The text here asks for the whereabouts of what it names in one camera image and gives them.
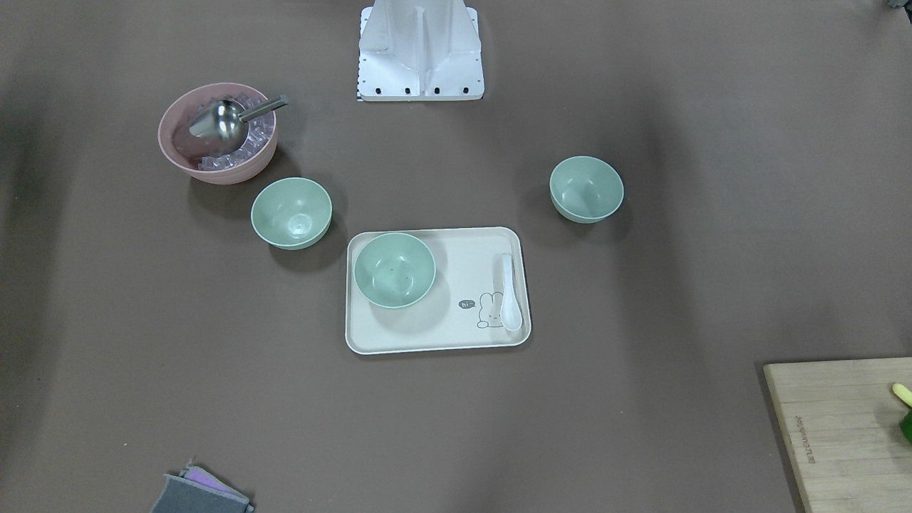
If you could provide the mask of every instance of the bowl rim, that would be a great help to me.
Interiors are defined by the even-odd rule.
[[[431,264],[433,264],[433,269],[434,269],[434,274],[433,274],[433,276],[430,277],[430,283],[428,284],[428,288],[423,293],[421,293],[420,296],[418,296],[417,298],[412,300],[410,303],[406,303],[404,305],[398,305],[398,306],[394,306],[394,307],[391,307],[389,305],[381,305],[380,303],[377,303],[377,301],[371,299],[367,294],[365,294],[364,289],[361,288],[361,284],[358,283],[358,275],[355,273],[355,268],[358,267],[358,260],[361,258],[361,255],[364,254],[364,250],[367,249],[368,246],[373,244],[373,242],[375,240],[378,240],[378,239],[380,239],[382,237],[386,237],[386,236],[405,236],[405,237],[413,238],[413,239],[417,240],[418,242],[420,242],[421,245],[424,247],[424,249],[426,249],[428,251],[428,255],[430,255],[430,262],[431,262]],[[352,280],[355,282],[355,287],[358,288],[358,292],[360,292],[361,295],[364,296],[364,299],[369,301],[371,304],[377,305],[378,307],[381,307],[382,309],[404,309],[404,308],[410,307],[410,306],[414,305],[415,303],[424,299],[424,297],[428,295],[428,292],[430,292],[430,290],[432,288],[434,288],[434,283],[437,281],[437,258],[434,256],[434,252],[430,250],[430,247],[428,247],[428,244],[425,243],[423,240],[417,238],[416,236],[414,236],[412,234],[407,234],[405,232],[386,232],[384,234],[380,234],[380,235],[368,240],[368,242],[364,245],[364,247],[362,247],[361,250],[358,251],[358,254],[355,256],[355,261],[352,264]]]
[[[229,168],[225,168],[225,169],[213,169],[213,170],[203,170],[203,169],[196,169],[196,168],[192,168],[192,167],[187,167],[187,166],[185,166],[185,165],[183,165],[183,164],[181,164],[181,163],[179,163],[179,162],[175,162],[174,159],[172,159],[171,156],[165,151],[164,144],[161,142],[161,125],[162,125],[162,123],[165,121],[165,116],[166,116],[166,115],[168,114],[168,112],[169,112],[171,109],[173,109],[174,106],[177,105],[178,102],[180,102],[182,99],[186,98],[187,96],[190,96],[192,93],[194,93],[194,92],[196,92],[196,91],[198,91],[198,90],[200,90],[200,89],[206,89],[206,88],[210,88],[210,87],[214,87],[214,86],[241,86],[242,88],[248,88],[248,89],[254,91],[256,94],[258,94],[258,95],[260,95],[261,97],[263,97],[263,101],[267,101],[267,100],[269,99],[269,97],[267,97],[265,94],[263,94],[263,92],[261,92],[259,89],[254,88],[254,87],[251,87],[251,86],[248,86],[247,84],[241,84],[241,83],[238,83],[238,82],[213,82],[212,84],[206,84],[206,85],[204,85],[204,86],[200,86],[200,87],[198,87],[198,88],[191,89],[191,90],[189,90],[189,91],[183,93],[179,98],[177,98],[174,102],[172,102],[171,105],[168,106],[168,109],[165,109],[165,111],[161,114],[161,119],[159,120],[159,128],[158,128],[159,150],[161,150],[161,154],[164,155],[166,159],[168,159],[168,162],[170,162],[170,163],[176,165],[177,167],[179,167],[179,168],[180,168],[182,171],[184,171],[185,173],[218,174],[218,173],[225,173],[225,172],[227,172],[227,171],[237,171],[238,169],[241,168],[241,166],[244,166],[244,165],[246,165],[247,163],[251,162],[253,159],[255,159],[256,157],[258,157],[258,156],[260,155],[260,153],[262,153],[263,151],[265,151],[266,147],[269,146],[269,142],[275,137],[275,131],[278,129],[278,117],[275,115],[275,111],[272,111],[272,112],[269,112],[268,114],[265,114],[265,115],[267,115],[267,116],[268,116],[268,115],[271,115],[271,116],[273,117],[273,133],[269,136],[269,139],[266,140],[266,144],[264,144],[263,147],[260,148],[256,153],[254,153],[253,155],[251,155],[250,158],[247,159],[246,161],[243,161],[243,162],[241,162],[241,163],[239,163],[239,164],[237,164],[237,165],[235,165],[235,166],[229,167]]]
[[[294,244],[281,244],[281,243],[277,243],[277,242],[273,242],[273,241],[269,240],[263,234],[260,233],[260,230],[257,229],[256,223],[254,222],[254,209],[256,208],[256,202],[260,201],[260,197],[263,195],[263,193],[266,192],[267,189],[269,189],[273,185],[276,185],[277,183],[288,182],[288,181],[294,181],[294,182],[303,181],[303,182],[310,182],[313,185],[316,185],[316,188],[323,192],[323,195],[325,196],[326,201],[329,203],[329,217],[326,219],[326,223],[322,225],[322,227],[319,229],[319,231],[317,231],[316,235],[308,238],[307,240],[295,242]],[[254,198],[254,202],[250,205],[250,226],[252,226],[254,228],[254,231],[261,239],[263,239],[264,241],[266,241],[267,243],[269,243],[275,247],[293,248],[293,247],[298,247],[298,246],[301,246],[301,245],[304,245],[304,244],[307,244],[310,242],[314,242],[316,239],[318,239],[325,233],[326,229],[329,228],[329,224],[332,223],[332,220],[333,220],[333,198],[329,196],[329,193],[326,191],[326,189],[323,187],[323,185],[320,185],[319,183],[314,182],[313,180],[311,180],[309,178],[305,178],[303,176],[289,176],[287,178],[282,178],[281,180],[276,180],[275,182],[268,184],[266,187],[263,188],[262,191],[260,191],[256,195],[256,197]]]
[[[617,180],[620,182],[620,184],[621,184],[620,201],[618,201],[617,205],[615,205],[615,207],[613,209],[611,209],[611,211],[609,211],[607,214],[596,215],[596,216],[577,214],[576,212],[567,208],[566,205],[564,205],[563,203],[561,203],[561,201],[559,199],[557,199],[557,194],[554,193],[554,174],[557,173],[557,168],[561,167],[561,165],[563,165],[566,162],[575,161],[575,160],[596,161],[596,162],[602,164],[603,166],[605,166],[605,168],[607,168],[606,171],[610,171],[611,173],[613,173],[617,177]],[[569,214],[579,217],[580,219],[585,219],[587,221],[598,221],[600,219],[605,219],[609,215],[612,215],[614,212],[617,212],[617,209],[621,207],[622,203],[624,203],[624,194],[625,194],[624,179],[621,178],[621,175],[620,175],[620,173],[617,172],[617,169],[615,169],[614,166],[612,166],[608,162],[605,162],[602,159],[599,159],[597,157],[591,157],[589,155],[574,155],[572,157],[567,157],[567,158],[563,159],[562,161],[560,161],[554,167],[554,169],[551,171],[551,177],[548,179],[548,191],[551,193],[551,199],[554,201],[555,204],[557,204],[558,206],[560,206],[561,208],[566,210],[566,212],[568,212]]]

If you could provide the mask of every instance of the yellow-green handle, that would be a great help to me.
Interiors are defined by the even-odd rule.
[[[893,383],[893,393],[895,393],[896,397],[905,403],[906,406],[912,408],[912,392],[910,392],[908,388],[900,383]]]

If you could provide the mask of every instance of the rabbit illustration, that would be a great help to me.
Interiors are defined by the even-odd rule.
[[[503,302],[502,292],[485,292],[478,299],[478,304],[482,307],[478,311],[479,328],[500,328],[503,326],[501,321],[501,303]]]

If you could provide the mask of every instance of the cutting board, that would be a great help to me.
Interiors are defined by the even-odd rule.
[[[908,408],[912,358],[773,363],[763,367],[808,513],[912,511]]]

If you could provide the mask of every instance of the white rectangular tray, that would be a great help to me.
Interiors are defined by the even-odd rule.
[[[523,250],[516,233],[502,226],[403,230],[428,245],[437,277],[428,295],[404,309],[370,303],[352,278],[361,249],[388,232],[365,232],[348,243],[345,339],[359,354],[516,346],[532,333]],[[513,255],[514,287],[523,326],[507,331],[500,322],[503,272],[498,257]]]

